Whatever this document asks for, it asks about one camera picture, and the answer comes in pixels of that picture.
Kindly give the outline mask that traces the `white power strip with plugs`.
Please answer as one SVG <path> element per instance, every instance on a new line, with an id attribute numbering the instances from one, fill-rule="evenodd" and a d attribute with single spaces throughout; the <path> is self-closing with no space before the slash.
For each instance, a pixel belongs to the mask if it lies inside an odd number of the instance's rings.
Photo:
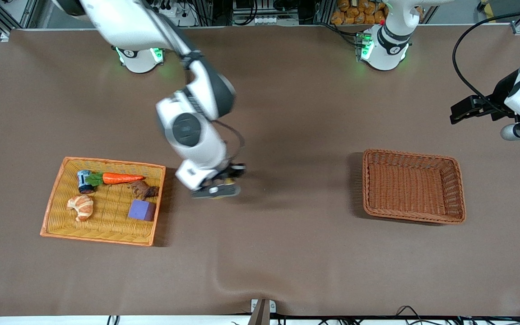
<path id="1" fill-rule="evenodd" d="M 153 11 L 166 16 L 178 27 L 200 26 L 195 6 L 187 0 L 146 0 Z"/>

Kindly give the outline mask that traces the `yellow wicker tray orange rim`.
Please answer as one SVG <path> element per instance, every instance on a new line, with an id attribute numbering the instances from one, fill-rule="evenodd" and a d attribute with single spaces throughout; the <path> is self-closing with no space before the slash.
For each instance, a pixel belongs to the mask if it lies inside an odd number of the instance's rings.
<path id="1" fill-rule="evenodd" d="M 140 175 L 147 185 L 159 192 L 147 201 L 153 204 L 153 217 L 143 221 L 128 216 L 134 196 L 124 184 L 100 185 L 90 194 L 93 212 L 87 220 L 78 222 L 76 210 L 68 209 L 68 200 L 79 194 L 76 173 L 108 172 Z M 106 242 L 136 246 L 152 246 L 159 222 L 162 199 L 165 197 L 167 169 L 163 165 L 144 162 L 107 160 L 88 157 L 65 157 L 60 165 L 47 202 L 41 236 L 80 241 Z"/>

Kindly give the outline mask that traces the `pile of orange packets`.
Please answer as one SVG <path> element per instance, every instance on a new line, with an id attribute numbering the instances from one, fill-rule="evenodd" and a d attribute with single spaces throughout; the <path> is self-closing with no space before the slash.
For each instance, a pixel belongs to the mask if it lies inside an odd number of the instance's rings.
<path id="1" fill-rule="evenodd" d="M 381 0 L 336 0 L 330 24 L 384 24 L 389 7 Z"/>

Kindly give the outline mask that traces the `brown table cover sheet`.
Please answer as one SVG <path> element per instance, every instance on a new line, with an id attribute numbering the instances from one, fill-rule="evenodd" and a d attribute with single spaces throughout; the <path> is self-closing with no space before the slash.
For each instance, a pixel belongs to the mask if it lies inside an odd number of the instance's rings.
<path id="1" fill-rule="evenodd" d="M 420 26 L 389 72 L 324 27 L 186 34 L 237 90 L 241 193 L 195 200 L 172 176 L 155 247 L 39 234 L 66 156 L 181 163 L 155 104 L 184 86 L 172 53 L 133 74 L 97 31 L 0 43 L 0 316 L 214 315 L 254 298 L 289 315 L 520 316 L 520 141 L 508 120 L 449 122 L 470 94 L 450 62 L 465 26 Z M 368 148 L 460 163 L 460 225 L 372 218 Z"/>

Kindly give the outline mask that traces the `black control box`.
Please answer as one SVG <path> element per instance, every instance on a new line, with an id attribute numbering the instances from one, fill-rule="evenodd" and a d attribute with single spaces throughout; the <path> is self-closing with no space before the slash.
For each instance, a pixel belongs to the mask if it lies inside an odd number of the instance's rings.
<path id="1" fill-rule="evenodd" d="M 233 0 L 235 14 L 291 14 L 297 13 L 301 0 Z"/>

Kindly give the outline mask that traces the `white long power strip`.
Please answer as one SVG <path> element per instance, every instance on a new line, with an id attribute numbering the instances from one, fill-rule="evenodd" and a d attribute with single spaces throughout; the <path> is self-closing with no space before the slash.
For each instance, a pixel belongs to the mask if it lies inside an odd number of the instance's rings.
<path id="1" fill-rule="evenodd" d="M 292 16 L 256 16 L 253 25 L 299 25 L 299 21 L 296 17 Z"/>

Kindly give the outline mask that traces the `purple foam cube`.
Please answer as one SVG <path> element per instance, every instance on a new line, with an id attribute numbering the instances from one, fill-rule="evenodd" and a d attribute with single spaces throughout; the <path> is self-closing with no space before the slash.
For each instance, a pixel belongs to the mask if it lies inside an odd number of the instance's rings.
<path id="1" fill-rule="evenodd" d="M 130 204 L 128 217 L 140 221 L 152 222 L 156 214 L 156 205 L 152 202 L 133 200 Z"/>

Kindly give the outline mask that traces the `yellow clear tape roll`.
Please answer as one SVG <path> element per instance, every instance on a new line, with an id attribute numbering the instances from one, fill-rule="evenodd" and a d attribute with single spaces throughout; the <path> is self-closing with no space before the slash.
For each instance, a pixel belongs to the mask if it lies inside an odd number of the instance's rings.
<path id="1" fill-rule="evenodd" d="M 212 180 L 208 186 L 212 197 L 233 197 L 240 193 L 240 187 L 231 178 Z"/>

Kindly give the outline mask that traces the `brown toy lion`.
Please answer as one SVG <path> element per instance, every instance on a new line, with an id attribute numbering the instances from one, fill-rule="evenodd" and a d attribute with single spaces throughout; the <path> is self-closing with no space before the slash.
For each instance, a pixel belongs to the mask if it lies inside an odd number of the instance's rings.
<path id="1" fill-rule="evenodd" d="M 157 197 L 160 187 L 150 186 L 145 181 L 134 181 L 128 184 L 134 198 L 145 201 L 147 198 Z"/>

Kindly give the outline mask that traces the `small blue labelled jar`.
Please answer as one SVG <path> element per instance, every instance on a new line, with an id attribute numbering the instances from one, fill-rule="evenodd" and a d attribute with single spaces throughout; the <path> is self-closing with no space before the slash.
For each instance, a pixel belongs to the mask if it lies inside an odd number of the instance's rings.
<path id="1" fill-rule="evenodd" d="M 78 177 L 78 190 L 80 194 L 91 194 L 94 192 L 94 187 L 88 181 L 87 177 L 92 175 L 92 172 L 88 169 L 81 169 L 77 173 Z"/>

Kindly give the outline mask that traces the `brown wicker basket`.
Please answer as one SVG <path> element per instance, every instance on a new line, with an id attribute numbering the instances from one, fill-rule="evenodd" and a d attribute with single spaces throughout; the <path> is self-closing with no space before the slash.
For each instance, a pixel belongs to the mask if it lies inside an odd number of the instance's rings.
<path id="1" fill-rule="evenodd" d="M 362 199 L 380 218 L 455 225 L 467 215 L 460 164 L 447 156 L 365 150 Z"/>

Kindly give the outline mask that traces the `toy croissant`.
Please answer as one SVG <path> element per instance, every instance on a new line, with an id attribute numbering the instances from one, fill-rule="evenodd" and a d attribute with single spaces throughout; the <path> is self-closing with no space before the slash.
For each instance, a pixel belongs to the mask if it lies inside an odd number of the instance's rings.
<path id="1" fill-rule="evenodd" d="M 83 222 L 93 214 L 93 199 L 87 194 L 77 195 L 70 198 L 66 203 L 67 210 L 75 210 L 76 222 Z"/>

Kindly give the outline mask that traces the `metal table edge clamp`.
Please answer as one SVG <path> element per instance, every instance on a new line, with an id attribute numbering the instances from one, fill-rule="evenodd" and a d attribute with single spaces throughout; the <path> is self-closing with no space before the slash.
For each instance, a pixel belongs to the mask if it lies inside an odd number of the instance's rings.
<path id="1" fill-rule="evenodd" d="M 247 325 L 271 325 L 271 318 L 277 312 L 276 302 L 266 298 L 251 300 L 251 317 Z"/>

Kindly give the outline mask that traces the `orange toy carrot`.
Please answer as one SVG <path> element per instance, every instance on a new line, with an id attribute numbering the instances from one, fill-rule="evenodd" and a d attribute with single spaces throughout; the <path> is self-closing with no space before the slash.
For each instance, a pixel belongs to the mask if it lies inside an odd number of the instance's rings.
<path id="1" fill-rule="evenodd" d="M 84 181 L 92 186 L 132 183 L 134 181 L 142 181 L 144 179 L 145 177 L 141 175 L 111 172 L 91 173 L 90 175 L 84 177 Z"/>

